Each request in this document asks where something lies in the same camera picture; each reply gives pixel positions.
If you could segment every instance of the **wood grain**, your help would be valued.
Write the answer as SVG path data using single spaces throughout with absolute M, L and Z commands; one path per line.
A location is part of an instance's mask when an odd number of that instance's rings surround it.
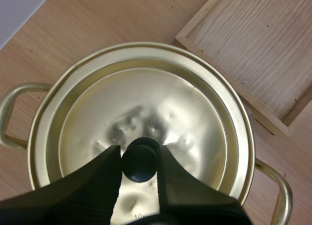
M 207 0 L 47 0 L 0 51 L 0 97 L 14 85 L 54 83 L 72 64 L 100 48 L 126 41 L 171 43 Z M 23 94 L 8 133 L 27 138 L 44 93 Z M 284 175 L 294 194 L 291 225 L 312 221 L 312 114 L 291 138 L 271 136 L 253 122 L 256 155 Z M 31 190 L 27 156 L 0 148 L 0 200 Z M 254 225 L 271 219 L 278 189 L 255 173 L 244 208 Z
M 176 39 L 198 48 L 290 135 L 312 100 L 311 1 L 209 0 Z

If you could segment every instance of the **wooden box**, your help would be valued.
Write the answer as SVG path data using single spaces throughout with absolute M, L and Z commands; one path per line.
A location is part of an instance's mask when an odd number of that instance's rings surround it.
M 175 38 L 217 68 L 253 117 L 290 136 L 312 112 L 312 0 L 208 0 Z

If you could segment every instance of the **pot lid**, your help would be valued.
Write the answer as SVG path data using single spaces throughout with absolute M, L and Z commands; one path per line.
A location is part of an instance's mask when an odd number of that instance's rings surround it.
M 167 145 L 177 161 L 212 188 L 246 199 L 254 143 L 236 92 L 213 67 L 158 43 L 109 47 L 72 66 L 41 104 L 30 134 L 34 188 L 82 167 L 111 145 L 139 137 Z M 158 210 L 156 176 L 123 176 L 112 223 Z

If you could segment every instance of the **pot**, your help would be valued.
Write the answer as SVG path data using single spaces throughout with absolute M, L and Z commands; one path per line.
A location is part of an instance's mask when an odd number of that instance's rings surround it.
M 15 99 L 47 91 L 28 141 L 5 134 Z M 280 188 L 272 224 L 292 210 L 289 184 L 255 159 L 252 128 L 237 93 L 211 65 L 177 47 L 125 43 L 97 51 L 50 86 L 19 85 L 0 103 L 0 143 L 27 149 L 33 189 L 82 167 L 105 148 L 121 154 L 139 137 L 168 146 L 195 178 L 244 204 L 254 167 Z M 145 183 L 122 178 L 112 223 L 128 223 L 158 210 L 156 176 Z

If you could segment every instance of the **metal handle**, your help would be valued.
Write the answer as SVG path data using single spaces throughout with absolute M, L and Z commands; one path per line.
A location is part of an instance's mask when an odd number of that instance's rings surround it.
M 14 87 L 12 90 L 7 92 L 6 95 L 4 95 L 0 102 L 0 144 L 13 149 L 24 150 L 27 148 L 27 141 L 20 140 L 5 134 L 15 100 L 20 94 L 24 92 L 48 91 L 50 88 L 51 85 L 45 83 L 23 84 Z
M 271 225 L 286 225 L 292 213 L 293 192 L 287 181 L 273 168 L 261 160 L 255 160 L 255 167 L 279 186 L 279 195 L 274 209 Z

